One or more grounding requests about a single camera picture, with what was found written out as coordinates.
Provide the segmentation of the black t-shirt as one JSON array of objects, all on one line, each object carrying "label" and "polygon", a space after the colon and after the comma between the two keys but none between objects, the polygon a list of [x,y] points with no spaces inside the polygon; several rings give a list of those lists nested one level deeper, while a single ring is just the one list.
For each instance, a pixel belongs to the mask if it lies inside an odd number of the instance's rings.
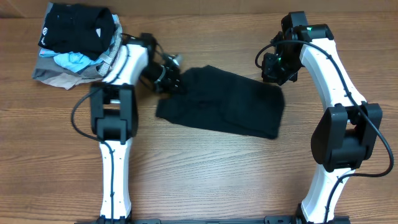
[{"label": "black t-shirt", "polygon": [[275,139],[284,112],[280,87],[207,65],[182,75],[184,94],[159,100],[156,117],[173,124]]}]

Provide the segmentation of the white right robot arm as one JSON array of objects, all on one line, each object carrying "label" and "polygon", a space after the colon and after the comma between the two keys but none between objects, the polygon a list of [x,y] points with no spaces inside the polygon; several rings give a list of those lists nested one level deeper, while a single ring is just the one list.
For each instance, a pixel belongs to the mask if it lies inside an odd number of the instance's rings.
[{"label": "white right robot arm", "polygon": [[349,223],[336,217],[335,206],[350,177],[368,160],[380,136],[382,109],[369,104],[353,85],[326,24],[310,25],[303,11],[281,20],[281,31],[271,40],[273,53],[261,49],[264,82],[295,82],[298,71],[308,70],[322,101],[324,114],[311,138],[317,168],[307,196],[292,216],[269,216],[265,223]]}]

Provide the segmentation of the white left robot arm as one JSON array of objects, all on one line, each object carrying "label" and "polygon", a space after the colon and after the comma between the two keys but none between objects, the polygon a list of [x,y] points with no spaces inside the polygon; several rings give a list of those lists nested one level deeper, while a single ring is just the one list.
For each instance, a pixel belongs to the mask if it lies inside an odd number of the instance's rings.
[{"label": "white left robot arm", "polygon": [[135,85],[140,78],[158,94],[183,93],[178,55],[150,33],[123,35],[115,68],[90,86],[91,130],[103,162],[103,201],[97,223],[130,223],[129,155],[138,130]]}]

